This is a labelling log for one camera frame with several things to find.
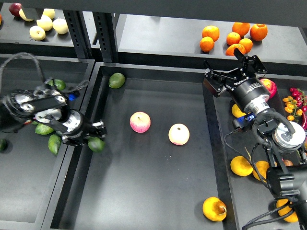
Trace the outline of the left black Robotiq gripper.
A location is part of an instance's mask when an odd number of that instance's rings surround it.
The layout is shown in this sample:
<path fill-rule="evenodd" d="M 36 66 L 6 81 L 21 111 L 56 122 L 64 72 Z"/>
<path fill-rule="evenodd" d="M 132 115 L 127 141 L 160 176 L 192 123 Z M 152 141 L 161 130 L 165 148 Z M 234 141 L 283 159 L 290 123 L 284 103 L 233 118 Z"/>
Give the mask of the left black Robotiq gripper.
<path fill-rule="evenodd" d="M 102 120 L 91 123 L 82 113 L 76 110 L 70 110 L 68 120 L 62 123 L 67 130 L 59 132 L 62 143 L 71 146 L 80 146 L 87 144 L 89 137 L 104 139 L 107 130 Z"/>

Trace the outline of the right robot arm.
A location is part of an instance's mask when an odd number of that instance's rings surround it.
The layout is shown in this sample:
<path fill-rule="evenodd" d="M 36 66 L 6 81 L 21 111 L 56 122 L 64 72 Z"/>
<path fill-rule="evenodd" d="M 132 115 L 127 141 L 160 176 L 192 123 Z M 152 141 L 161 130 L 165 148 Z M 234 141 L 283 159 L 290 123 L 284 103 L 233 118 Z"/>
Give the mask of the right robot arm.
<path fill-rule="evenodd" d="M 287 120 L 271 108 L 270 92 L 261 83 L 267 69 L 257 56 L 247 56 L 239 49 L 234 55 L 241 67 L 230 71 L 214 70 L 204 62 L 204 81 L 213 96 L 228 92 L 244 113 L 233 121 L 235 131 L 250 129 L 257 146 L 262 146 L 269 168 L 260 176 L 262 184 L 276 200 L 286 199 L 289 214 L 296 214 L 299 227 L 307 227 L 307 156 L 306 133 L 297 123 Z"/>

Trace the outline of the yellow pear under arm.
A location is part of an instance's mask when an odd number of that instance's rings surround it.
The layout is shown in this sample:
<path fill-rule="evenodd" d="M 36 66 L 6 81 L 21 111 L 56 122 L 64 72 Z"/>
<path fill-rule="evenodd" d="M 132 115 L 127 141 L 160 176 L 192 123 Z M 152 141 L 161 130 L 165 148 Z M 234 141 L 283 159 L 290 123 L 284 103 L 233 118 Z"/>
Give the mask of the yellow pear under arm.
<path fill-rule="evenodd" d="M 256 162 L 256 168 L 258 169 L 260 175 L 266 179 L 267 178 L 267 170 L 269 168 L 269 163 L 266 161 L 258 161 Z M 257 172 L 255 170 L 253 170 L 252 172 L 253 176 L 260 181 L 260 177 L 258 176 Z"/>

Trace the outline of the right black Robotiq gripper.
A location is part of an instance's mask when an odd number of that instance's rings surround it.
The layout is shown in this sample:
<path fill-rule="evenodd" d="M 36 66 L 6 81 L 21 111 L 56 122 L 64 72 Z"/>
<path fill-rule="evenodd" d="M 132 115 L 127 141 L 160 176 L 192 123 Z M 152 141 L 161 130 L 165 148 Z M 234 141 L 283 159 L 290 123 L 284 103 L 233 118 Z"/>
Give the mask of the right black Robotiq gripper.
<path fill-rule="evenodd" d="M 238 48 L 234 55 L 242 63 L 242 67 L 231 72 L 214 70 L 207 60 L 203 85 L 214 97 L 219 97 L 229 90 L 238 108 L 244 113 L 260 113 L 269 109 L 267 103 L 270 93 L 258 78 L 263 78 L 267 69 L 257 55 L 242 54 Z"/>

